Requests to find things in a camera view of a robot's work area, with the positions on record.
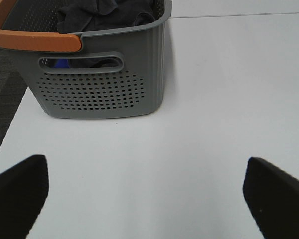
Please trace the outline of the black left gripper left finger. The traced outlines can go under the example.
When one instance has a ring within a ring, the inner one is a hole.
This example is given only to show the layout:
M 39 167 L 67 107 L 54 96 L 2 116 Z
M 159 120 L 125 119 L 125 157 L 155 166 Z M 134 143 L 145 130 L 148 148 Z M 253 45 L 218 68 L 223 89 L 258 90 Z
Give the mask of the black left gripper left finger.
M 25 239 L 49 192 L 47 160 L 33 155 L 0 174 L 0 239 Z

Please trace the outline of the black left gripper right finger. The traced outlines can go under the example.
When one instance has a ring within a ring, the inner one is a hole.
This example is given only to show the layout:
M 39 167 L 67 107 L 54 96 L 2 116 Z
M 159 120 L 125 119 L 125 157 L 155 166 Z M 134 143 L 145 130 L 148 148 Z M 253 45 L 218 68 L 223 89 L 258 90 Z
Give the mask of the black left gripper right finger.
M 299 239 L 299 180 L 262 158 L 248 160 L 242 192 L 266 239 Z

